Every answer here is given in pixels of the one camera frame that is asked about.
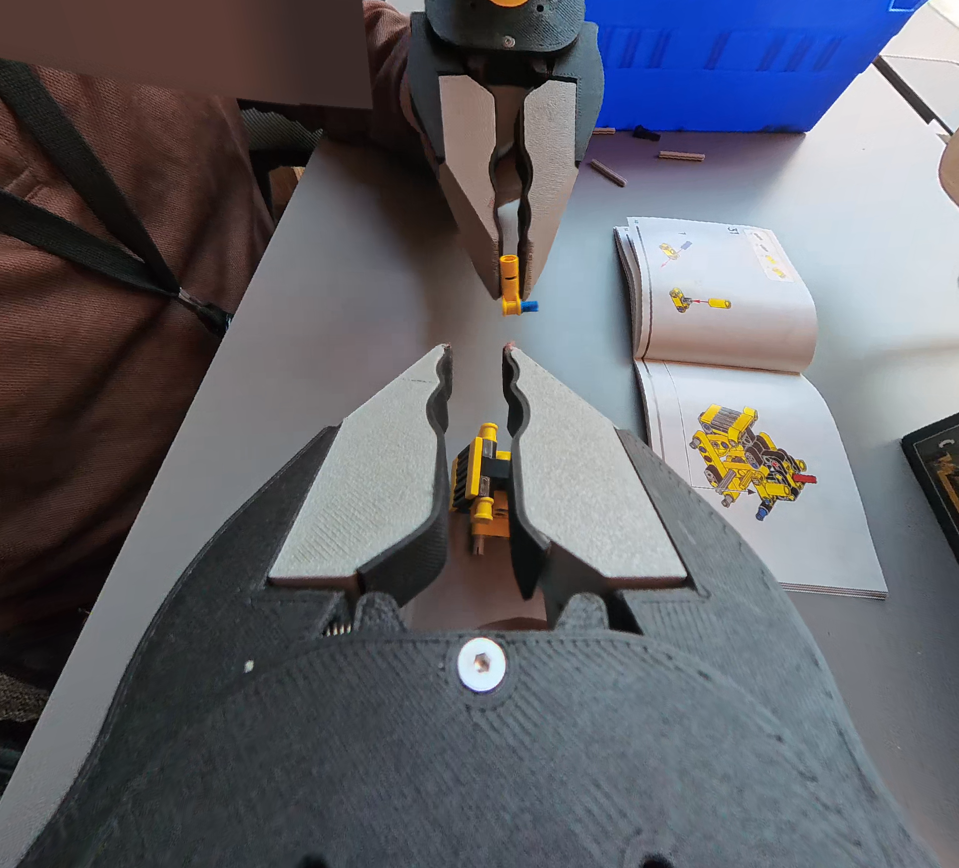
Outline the yellow lego connector blue pin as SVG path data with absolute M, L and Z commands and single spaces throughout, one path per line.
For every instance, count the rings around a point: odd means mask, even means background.
M 520 261 L 517 255 L 499 259 L 500 310 L 503 316 L 521 316 L 538 311 L 536 300 L 521 298 Z

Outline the black chair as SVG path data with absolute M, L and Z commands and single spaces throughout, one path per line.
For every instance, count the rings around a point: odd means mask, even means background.
M 248 137 L 249 159 L 270 216 L 277 224 L 322 136 L 276 111 L 273 104 L 237 101 Z

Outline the blue plastic bin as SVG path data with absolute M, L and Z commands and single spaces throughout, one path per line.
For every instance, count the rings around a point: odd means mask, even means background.
M 928 0 L 585 0 L 597 125 L 805 132 Z

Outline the person's left forearm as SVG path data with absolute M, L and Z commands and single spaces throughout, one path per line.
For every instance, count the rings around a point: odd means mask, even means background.
M 436 155 L 414 112 L 408 75 L 412 23 L 384 0 L 364 0 L 371 109 L 362 136 L 396 155 L 436 166 Z

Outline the lego instruction booklet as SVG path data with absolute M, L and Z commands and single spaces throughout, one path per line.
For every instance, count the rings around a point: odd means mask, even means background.
M 886 598 L 840 433 L 805 377 L 814 302 L 775 233 L 631 217 L 614 240 L 653 451 L 785 589 Z

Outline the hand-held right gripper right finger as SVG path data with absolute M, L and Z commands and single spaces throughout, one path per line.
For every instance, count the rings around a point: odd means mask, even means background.
M 687 569 L 614 423 L 514 345 L 502 352 L 502 389 L 521 595 L 682 585 Z

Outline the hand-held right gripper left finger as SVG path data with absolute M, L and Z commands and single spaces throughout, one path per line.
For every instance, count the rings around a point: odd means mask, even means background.
M 452 353 L 440 344 L 344 419 L 294 516 L 272 585 L 405 605 L 448 551 Z

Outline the yellow black lego model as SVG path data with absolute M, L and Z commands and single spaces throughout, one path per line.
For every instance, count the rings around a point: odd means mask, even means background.
M 449 511 L 469 517 L 473 555 L 483 555 L 491 539 L 510 538 L 511 453 L 497 435 L 495 423 L 482 424 L 452 465 Z

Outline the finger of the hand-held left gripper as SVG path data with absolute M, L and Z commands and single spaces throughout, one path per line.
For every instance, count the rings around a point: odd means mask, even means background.
M 514 135 L 524 89 L 487 89 L 467 75 L 445 75 L 439 92 L 445 155 L 438 179 L 464 249 L 490 296 L 499 299 L 499 259 L 518 252 Z
M 577 165 L 576 84 L 549 80 L 531 90 L 519 114 L 521 288 L 543 273 L 573 189 Z

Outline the dark lego box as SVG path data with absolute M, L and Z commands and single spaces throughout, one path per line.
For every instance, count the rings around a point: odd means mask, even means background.
M 958 414 L 902 438 L 902 449 L 958 557 Z

